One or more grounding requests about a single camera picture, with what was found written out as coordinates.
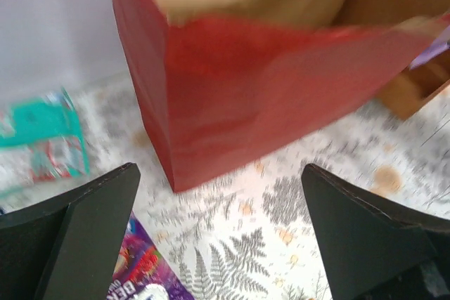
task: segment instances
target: toy packaging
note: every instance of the toy packaging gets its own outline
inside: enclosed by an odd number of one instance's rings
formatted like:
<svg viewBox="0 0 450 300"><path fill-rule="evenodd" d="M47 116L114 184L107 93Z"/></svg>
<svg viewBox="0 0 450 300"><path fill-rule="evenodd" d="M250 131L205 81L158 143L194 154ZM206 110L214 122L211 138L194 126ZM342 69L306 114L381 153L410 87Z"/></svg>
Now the toy packaging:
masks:
<svg viewBox="0 0 450 300"><path fill-rule="evenodd" d="M0 109L0 195L88 173L78 115L64 90Z"/></svg>
<svg viewBox="0 0 450 300"><path fill-rule="evenodd" d="M409 68L412 70L416 67L426 64L434 57L442 54L450 48L450 26L448 26L437 39L432 43L430 47L425 49L417 58L415 58Z"/></svg>
<svg viewBox="0 0 450 300"><path fill-rule="evenodd" d="M107 300L194 300L132 214Z"/></svg>

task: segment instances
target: cardboard box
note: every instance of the cardboard box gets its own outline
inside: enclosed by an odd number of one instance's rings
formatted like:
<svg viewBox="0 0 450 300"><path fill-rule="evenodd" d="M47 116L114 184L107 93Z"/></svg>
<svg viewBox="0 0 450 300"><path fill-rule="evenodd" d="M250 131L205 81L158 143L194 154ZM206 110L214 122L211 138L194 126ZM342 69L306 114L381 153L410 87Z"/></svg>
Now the cardboard box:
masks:
<svg viewBox="0 0 450 300"><path fill-rule="evenodd" d="M406 69L377 94L398 118L406 120L450 85L450 51L428 63Z"/></svg>

